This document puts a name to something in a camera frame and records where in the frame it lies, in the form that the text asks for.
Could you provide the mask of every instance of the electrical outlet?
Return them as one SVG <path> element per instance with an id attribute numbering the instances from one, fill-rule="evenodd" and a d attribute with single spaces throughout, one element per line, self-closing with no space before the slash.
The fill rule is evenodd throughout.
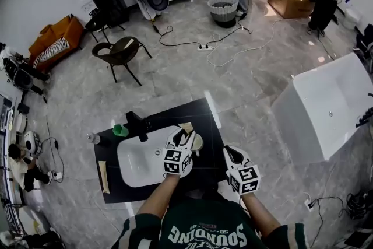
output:
<path id="1" fill-rule="evenodd" d="M 206 45 L 201 45 L 201 46 L 202 46 L 202 49 L 199 48 L 199 46 L 197 46 L 197 50 L 198 51 L 211 51 L 211 50 L 214 50 L 214 48 L 212 46 L 208 46 L 207 48 L 206 48 Z"/>
<path id="2" fill-rule="evenodd" d="M 62 173 L 61 172 L 59 172 L 59 173 L 57 173 L 55 176 L 54 176 L 54 179 L 55 180 L 60 180 L 62 178 Z"/>
<path id="3" fill-rule="evenodd" d="M 308 205 L 311 203 L 311 201 L 309 201 L 309 199 L 306 199 L 306 201 L 304 202 L 306 208 L 308 209 L 308 211 L 312 211 L 314 209 L 314 207 L 309 207 Z"/>

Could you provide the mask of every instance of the black and white marker cube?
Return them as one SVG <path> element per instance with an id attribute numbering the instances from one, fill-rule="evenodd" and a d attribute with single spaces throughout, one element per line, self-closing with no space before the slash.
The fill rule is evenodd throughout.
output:
<path id="1" fill-rule="evenodd" d="M 166 149 L 162 151 L 164 172 L 179 174 L 185 177 L 193 168 L 192 152 L 179 148 Z"/>
<path id="2" fill-rule="evenodd" d="M 227 170 L 227 180 L 233 191 L 239 195 L 244 195 L 259 189 L 261 175 L 257 165 L 239 167 L 238 169 Z"/>

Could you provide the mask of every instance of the striped cushion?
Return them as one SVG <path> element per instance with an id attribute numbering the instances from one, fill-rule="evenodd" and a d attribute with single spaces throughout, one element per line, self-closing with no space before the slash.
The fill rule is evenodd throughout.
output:
<path id="1" fill-rule="evenodd" d="M 68 41 L 61 37 L 59 40 L 51 44 L 43 53 L 41 53 L 34 61 L 33 68 L 36 69 L 39 62 L 47 61 L 58 53 L 70 47 Z"/>

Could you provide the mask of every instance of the white bathtub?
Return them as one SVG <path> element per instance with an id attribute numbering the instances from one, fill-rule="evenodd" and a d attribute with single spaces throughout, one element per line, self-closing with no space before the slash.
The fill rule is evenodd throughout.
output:
<path id="1" fill-rule="evenodd" d="M 353 53 L 294 77 L 272 105 L 294 164 L 329 160 L 373 107 L 373 84 Z"/>

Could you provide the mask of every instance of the vanity table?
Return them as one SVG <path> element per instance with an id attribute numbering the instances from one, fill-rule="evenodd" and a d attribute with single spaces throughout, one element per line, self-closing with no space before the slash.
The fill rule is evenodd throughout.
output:
<path id="1" fill-rule="evenodd" d="M 191 122 L 196 133 L 203 139 L 203 148 L 200 151 L 200 157 L 196 157 L 195 153 L 193 154 L 193 169 L 186 177 L 180 179 L 175 192 L 184 193 L 197 188 L 212 187 L 219 181 L 225 180 L 227 167 L 223 155 L 224 145 L 206 99 L 200 99 L 162 111 L 146 117 L 146 120 L 151 125 L 147 133 Z M 125 124 L 125 126 L 129 131 L 127 137 L 115 136 L 110 128 L 98 133 L 102 139 L 106 140 L 105 145 L 94 146 L 101 189 L 103 189 L 103 184 L 98 161 L 106 161 L 107 181 L 110 193 L 103 193 L 103 196 L 107 204 L 145 200 L 158 186 L 158 184 L 153 184 L 132 188 L 123 180 L 117 147 L 121 141 L 137 137 L 134 134 L 135 130 L 129 124 Z"/>

